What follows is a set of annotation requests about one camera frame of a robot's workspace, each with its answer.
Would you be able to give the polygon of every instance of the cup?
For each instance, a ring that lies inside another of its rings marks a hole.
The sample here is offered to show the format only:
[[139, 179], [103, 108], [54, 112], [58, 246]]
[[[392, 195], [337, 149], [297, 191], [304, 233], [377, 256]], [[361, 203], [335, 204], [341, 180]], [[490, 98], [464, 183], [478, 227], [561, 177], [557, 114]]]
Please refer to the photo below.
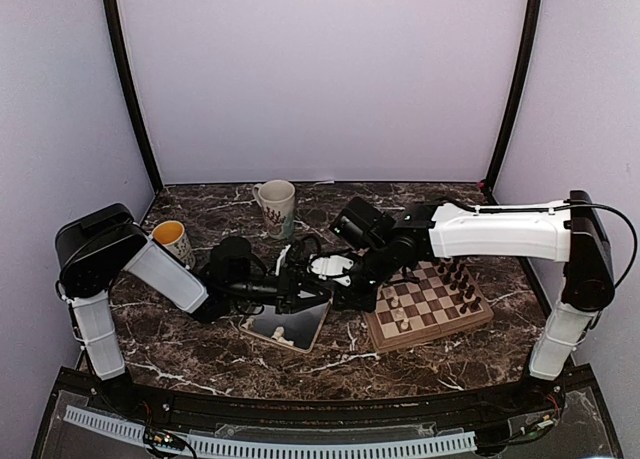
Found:
[[177, 259], [186, 264], [190, 270], [196, 267], [196, 256], [193, 254], [187, 232], [181, 222], [166, 221], [158, 224], [151, 232], [151, 236]]
[[293, 235], [296, 188], [287, 181], [269, 181], [253, 186], [253, 197], [262, 209], [267, 233], [273, 239]]

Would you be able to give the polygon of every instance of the mug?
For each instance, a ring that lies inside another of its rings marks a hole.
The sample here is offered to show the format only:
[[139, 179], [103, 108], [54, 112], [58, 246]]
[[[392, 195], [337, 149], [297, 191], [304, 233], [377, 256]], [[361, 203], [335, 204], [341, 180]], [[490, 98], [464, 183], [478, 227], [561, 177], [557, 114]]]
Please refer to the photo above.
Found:
[[287, 181], [269, 181], [253, 186], [253, 197], [262, 209], [267, 233], [273, 239], [293, 235], [296, 188]]
[[196, 256], [193, 254], [191, 243], [181, 222], [166, 221], [158, 224], [151, 236], [177, 259], [186, 264], [190, 270], [196, 267]]

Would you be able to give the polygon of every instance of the table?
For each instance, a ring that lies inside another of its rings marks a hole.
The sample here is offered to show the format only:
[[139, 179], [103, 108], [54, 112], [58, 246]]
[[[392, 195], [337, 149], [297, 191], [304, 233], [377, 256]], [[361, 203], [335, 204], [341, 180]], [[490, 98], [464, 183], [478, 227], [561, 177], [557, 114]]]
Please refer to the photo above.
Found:
[[[284, 246], [267, 237], [251, 185], [178, 185], [157, 197], [142, 227], [183, 222], [198, 265], [221, 239], [241, 235], [272, 263]], [[400, 214], [411, 202], [448, 195], [482, 203], [475, 184], [296, 184], [296, 236], [315, 233], [342, 247], [327, 225], [354, 196]], [[481, 328], [435, 342], [373, 354], [355, 311], [330, 311], [309, 354], [275, 347], [238, 330], [240, 316], [200, 324], [137, 278], [122, 274], [112, 312], [125, 361], [136, 383], [170, 390], [283, 400], [360, 400], [469, 390], [516, 381], [544, 325], [544, 314], [515, 258], [469, 258], [469, 271], [492, 304]]]

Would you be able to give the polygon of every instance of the black pole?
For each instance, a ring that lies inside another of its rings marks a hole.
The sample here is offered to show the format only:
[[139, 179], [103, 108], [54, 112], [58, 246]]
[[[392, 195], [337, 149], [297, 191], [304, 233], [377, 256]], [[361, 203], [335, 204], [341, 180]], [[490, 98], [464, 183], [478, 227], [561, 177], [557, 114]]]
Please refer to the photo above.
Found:
[[527, 10], [524, 15], [524, 25], [522, 27], [522, 37], [520, 38], [520, 50], [518, 51], [518, 59], [516, 60], [516, 68], [513, 72], [513, 80], [511, 81], [511, 90], [507, 99], [507, 106], [502, 118], [502, 125], [498, 133], [496, 147], [493, 150], [491, 164], [487, 171], [487, 177], [481, 181], [483, 189], [486, 192], [493, 191], [504, 157], [509, 146], [509, 139], [513, 132], [513, 125], [516, 122], [524, 83], [527, 78], [527, 70], [529, 69], [529, 60], [531, 59], [531, 51], [533, 50], [533, 40], [536, 35], [536, 26], [538, 24], [538, 15], [540, 13], [540, 3], [542, 0], [527, 0]]
[[122, 34], [122, 24], [120, 23], [120, 14], [118, 13], [118, 1], [102, 1], [104, 3], [104, 13], [107, 17], [109, 36], [111, 37], [113, 57], [116, 61], [118, 76], [120, 77], [120, 86], [122, 87], [124, 100], [127, 104], [127, 109], [129, 110], [129, 118], [131, 119], [133, 132], [136, 135], [136, 141], [138, 142], [140, 154], [142, 154], [142, 160], [144, 161], [144, 166], [147, 169], [147, 175], [149, 176], [151, 185], [153, 186], [154, 191], [158, 193], [163, 187], [162, 178], [160, 177], [160, 171], [158, 170], [156, 160], [153, 157], [149, 136], [147, 135], [147, 130], [144, 127], [144, 121], [142, 120], [140, 104], [138, 104], [138, 96], [136, 95], [136, 90], [133, 86], [133, 76], [131, 75], [131, 69], [129, 68], [129, 59], [127, 58], [127, 50], [124, 43], [124, 36]]

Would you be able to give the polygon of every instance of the mug handle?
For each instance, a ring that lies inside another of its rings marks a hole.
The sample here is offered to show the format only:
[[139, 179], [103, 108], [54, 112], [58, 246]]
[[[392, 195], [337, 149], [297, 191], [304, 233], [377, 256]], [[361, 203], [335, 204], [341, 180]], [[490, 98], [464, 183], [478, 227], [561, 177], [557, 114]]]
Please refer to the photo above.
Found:
[[255, 186], [253, 186], [253, 190], [251, 191], [253, 192], [253, 198], [256, 200], [256, 202], [260, 206], [260, 209], [262, 209], [262, 201], [260, 200], [260, 194], [259, 194], [261, 187], [262, 187], [262, 184], [256, 184]]

